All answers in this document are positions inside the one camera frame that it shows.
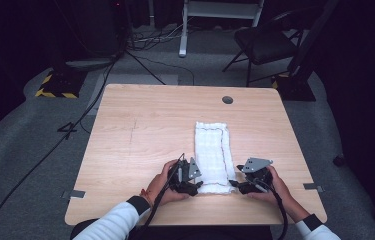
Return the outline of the person's left hand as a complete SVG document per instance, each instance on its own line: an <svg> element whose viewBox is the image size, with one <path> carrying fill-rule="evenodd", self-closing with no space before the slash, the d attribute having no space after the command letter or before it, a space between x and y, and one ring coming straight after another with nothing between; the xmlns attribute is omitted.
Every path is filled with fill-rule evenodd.
<svg viewBox="0 0 375 240"><path fill-rule="evenodd" d="M165 183L168 178L168 172L176 162L177 160L174 159L165 163L163 166L162 172L157 174L152 179L147 189L145 190L146 195L144 196L144 198L149 202L151 206L156 205L156 198L158 197L159 193L165 186ZM167 189L161 198L159 206L163 206L170 202L181 201L187 198L189 198L188 194L177 193L171 189Z"/></svg>

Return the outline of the person's dark clothing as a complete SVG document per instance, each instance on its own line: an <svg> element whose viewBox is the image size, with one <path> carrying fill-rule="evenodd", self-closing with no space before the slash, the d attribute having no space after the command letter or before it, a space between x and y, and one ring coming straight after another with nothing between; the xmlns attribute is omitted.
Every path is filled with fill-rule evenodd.
<svg viewBox="0 0 375 240"><path fill-rule="evenodd" d="M101 224L91 219L77 224L70 240L273 240L269 226L159 226L140 228L125 220Z"/></svg>

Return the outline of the black folding chair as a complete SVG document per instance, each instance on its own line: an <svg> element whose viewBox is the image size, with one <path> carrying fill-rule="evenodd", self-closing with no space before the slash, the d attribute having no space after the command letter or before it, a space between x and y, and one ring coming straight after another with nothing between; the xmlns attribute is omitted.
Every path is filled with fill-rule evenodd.
<svg viewBox="0 0 375 240"><path fill-rule="evenodd" d="M299 50L304 32L305 10L281 13L269 22L235 32L234 40L240 51L223 68L247 61L246 85L255 82L251 78L252 65L264 65L293 57Z"/></svg>

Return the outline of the black slanted stand with base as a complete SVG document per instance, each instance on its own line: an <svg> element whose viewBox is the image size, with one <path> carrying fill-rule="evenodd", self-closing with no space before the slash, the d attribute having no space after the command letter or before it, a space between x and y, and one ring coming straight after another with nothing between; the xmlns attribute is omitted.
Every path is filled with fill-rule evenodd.
<svg viewBox="0 0 375 240"><path fill-rule="evenodd" d="M321 52L321 33L340 0L327 0L321 16L315 21L289 67L288 75L278 74L271 78L272 87L284 101L314 101L315 96L308 84Z"/></svg>

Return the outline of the black stand base striped tape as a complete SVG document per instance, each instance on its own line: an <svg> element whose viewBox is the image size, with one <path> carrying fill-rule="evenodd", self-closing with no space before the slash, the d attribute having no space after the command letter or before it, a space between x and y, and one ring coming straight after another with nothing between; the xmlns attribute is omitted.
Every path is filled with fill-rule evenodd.
<svg viewBox="0 0 375 240"><path fill-rule="evenodd" d="M78 70L69 70L65 73L50 70L35 93L35 96L78 98L86 76L86 72Z"/></svg>

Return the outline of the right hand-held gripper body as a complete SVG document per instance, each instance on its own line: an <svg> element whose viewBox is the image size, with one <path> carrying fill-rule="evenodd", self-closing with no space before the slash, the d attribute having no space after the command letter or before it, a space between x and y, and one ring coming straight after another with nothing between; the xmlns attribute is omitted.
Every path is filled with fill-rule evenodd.
<svg viewBox="0 0 375 240"><path fill-rule="evenodd" d="M273 163L272 160L250 157L245 164L244 172L246 181L239 187L241 194L251 192L267 193L272 188L272 175L267 166Z"/></svg>

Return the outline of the grey tape strip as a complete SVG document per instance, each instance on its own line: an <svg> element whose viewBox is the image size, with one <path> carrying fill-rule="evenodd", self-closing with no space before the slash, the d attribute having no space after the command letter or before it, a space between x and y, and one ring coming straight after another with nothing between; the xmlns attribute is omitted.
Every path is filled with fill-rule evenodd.
<svg viewBox="0 0 375 240"><path fill-rule="evenodd" d="M80 198L82 199L85 196L84 191L79 190L70 190L70 191L64 191L61 195L63 199L72 199L72 198Z"/></svg>
<svg viewBox="0 0 375 240"><path fill-rule="evenodd" d="M319 193L325 192L325 189L315 183L304 183L303 187L305 190L316 190Z"/></svg>

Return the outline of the white metal stand frame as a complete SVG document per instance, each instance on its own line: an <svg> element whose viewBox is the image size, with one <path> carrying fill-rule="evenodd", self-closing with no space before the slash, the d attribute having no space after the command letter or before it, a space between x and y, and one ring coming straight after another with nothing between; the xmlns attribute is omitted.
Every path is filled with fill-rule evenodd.
<svg viewBox="0 0 375 240"><path fill-rule="evenodd" d="M182 33L178 55L187 55L188 19L189 17L212 17L252 20L252 25L259 22L265 0L256 3L205 2L203 0L183 0Z"/></svg>

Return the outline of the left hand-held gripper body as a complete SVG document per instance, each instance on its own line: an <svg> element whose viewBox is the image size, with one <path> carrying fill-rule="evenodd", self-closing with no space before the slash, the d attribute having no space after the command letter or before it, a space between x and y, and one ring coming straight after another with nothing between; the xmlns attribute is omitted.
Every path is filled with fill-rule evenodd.
<svg viewBox="0 0 375 240"><path fill-rule="evenodd" d="M201 171L193 157L190 161L178 160L168 172L169 188L177 193L186 193L190 196L198 194L198 189L191 180L201 176Z"/></svg>

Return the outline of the person's right hand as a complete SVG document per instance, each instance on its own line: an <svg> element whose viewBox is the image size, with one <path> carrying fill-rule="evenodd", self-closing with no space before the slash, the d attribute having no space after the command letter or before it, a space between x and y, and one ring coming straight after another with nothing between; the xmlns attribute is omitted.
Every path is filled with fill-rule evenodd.
<svg viewBox="0 0 375 240"><path fill-rule="evenodd" d="M290 191L287 188L284 181L278 176L278 173L276 172L275 168L269 165L267 166L267 169L269 170L269 172L271 173L273 177L273 180L272 180L273 188L275 189L275 191L281 198L283 206L287 208L289 205L291 205L294 202L294 198L290 194ZM248 193L247 196L256 200L261 200L267 203L271 203L274 206L278 205L277 199L273 193L252 192L252 193Z"/></svg>

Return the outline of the white towel with embroidered border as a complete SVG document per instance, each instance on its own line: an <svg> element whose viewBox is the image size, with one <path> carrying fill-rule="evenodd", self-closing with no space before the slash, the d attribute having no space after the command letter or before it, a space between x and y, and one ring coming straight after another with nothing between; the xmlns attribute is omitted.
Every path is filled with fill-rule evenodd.
<svg viewBox="0 0 375 240"><path fill-rule="evenodd" d="M200 194L230 194L236 178L226 123L202 123L195 126L195 160L202 182Z"/></svg>

